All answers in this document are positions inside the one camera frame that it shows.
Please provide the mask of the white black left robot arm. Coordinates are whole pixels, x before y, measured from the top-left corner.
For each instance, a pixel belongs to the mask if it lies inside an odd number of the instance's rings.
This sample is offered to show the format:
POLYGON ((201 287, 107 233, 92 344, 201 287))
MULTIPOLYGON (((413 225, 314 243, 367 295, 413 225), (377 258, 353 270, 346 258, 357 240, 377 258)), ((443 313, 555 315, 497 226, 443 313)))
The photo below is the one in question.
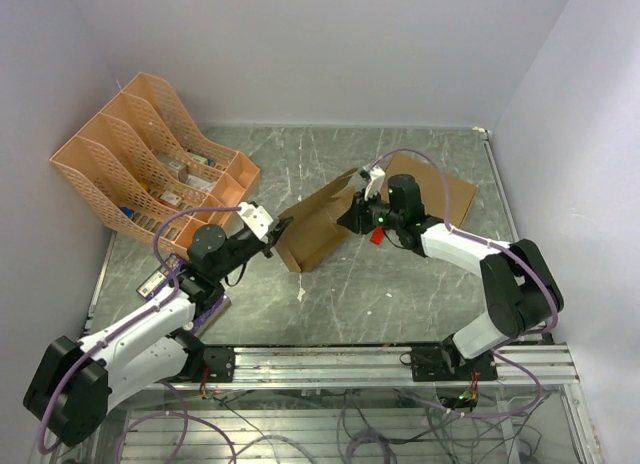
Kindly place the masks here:
POLYGON ((52 342, 23 399, 40 421, 41 453, 52 450, 46 433, 72 447, 146 386, 202 377, 207 350, 186 325, 214 307, 230 273, 245 270, 259 253, 270 257, 290 223, 288 218, 252 216, 232 236, 205 224, 194 233, 187 263, 157 297, 101 332, 52 342))

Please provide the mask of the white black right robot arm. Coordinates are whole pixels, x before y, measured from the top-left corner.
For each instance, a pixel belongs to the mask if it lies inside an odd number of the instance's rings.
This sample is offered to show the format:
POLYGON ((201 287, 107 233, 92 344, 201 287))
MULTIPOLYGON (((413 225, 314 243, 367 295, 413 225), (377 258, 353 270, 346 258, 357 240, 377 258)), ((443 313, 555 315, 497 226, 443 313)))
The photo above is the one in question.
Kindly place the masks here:
POLYGON ((354 193, 350 207, 338 219, 340 226, 362 235, 377 229, 393 232, 400 248, 448 262, 481 280, 485 311, 439 345, 441 368, 448 377, 465 378, 481 355, 543 322, 557 322, 564 300, 533 241, 490 240, 427 214, 411 175, 389 177, 387 199, 381 196, 386 179, 381 168, 359 175, 366 186, 354 193))

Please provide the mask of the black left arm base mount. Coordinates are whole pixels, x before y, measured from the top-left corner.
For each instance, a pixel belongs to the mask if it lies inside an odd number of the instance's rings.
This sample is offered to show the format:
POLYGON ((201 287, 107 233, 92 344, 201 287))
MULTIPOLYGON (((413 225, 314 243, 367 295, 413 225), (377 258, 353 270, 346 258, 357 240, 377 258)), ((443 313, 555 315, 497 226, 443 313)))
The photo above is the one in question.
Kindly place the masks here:
POLYGON ((236 353, 229 346, 204 346, 187 351, 187 359, 171 382, 231 383, 236 367, 236 353))

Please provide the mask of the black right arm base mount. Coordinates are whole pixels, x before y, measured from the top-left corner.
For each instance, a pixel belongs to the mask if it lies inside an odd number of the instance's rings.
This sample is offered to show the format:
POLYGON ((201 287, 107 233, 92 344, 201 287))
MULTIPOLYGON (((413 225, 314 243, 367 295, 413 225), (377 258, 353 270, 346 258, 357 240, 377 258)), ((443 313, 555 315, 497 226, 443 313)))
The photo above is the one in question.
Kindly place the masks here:
POLYGON ((479 381, 496 381, 498 373, 489 352, 465 360, 438 343, 414 346, 409 351, 409 365, 414 382, 462 382, 476 376, 479 381))

